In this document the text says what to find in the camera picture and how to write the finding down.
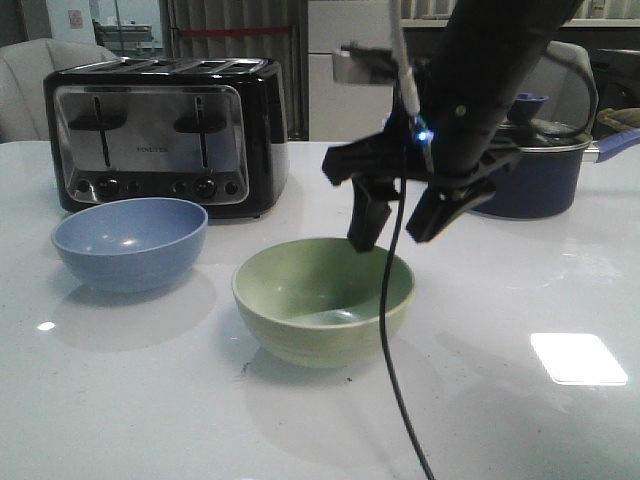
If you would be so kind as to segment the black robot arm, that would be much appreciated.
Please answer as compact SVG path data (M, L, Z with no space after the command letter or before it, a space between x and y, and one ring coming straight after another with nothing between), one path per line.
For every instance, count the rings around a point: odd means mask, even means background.
M399 197L398 179L426 186L406 226L417 242L432 240L495 195L492 173L518 159L514 145L495 142L495 132L578 9L576 1L460 1L432 58L420 64L408 58L401 7L391 2L389 48L352 43L334 52L336 82L394 89L383 129L330 148L322 164L332 184L353 186L347 237L357 251L374 247Z

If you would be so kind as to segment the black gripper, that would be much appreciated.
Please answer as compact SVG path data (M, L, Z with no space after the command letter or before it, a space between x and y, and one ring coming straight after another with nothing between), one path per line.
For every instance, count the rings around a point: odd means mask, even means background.
M494 136L500 116L487 112L428 112L411 119L394 112L384 129L327 150L322 170L331 184L352 182L354 200L347 238L358 252L373 249L400 197L404 177L426 184L406 230L429 242L480 199L494 195L493 172L519 160L516 144Z

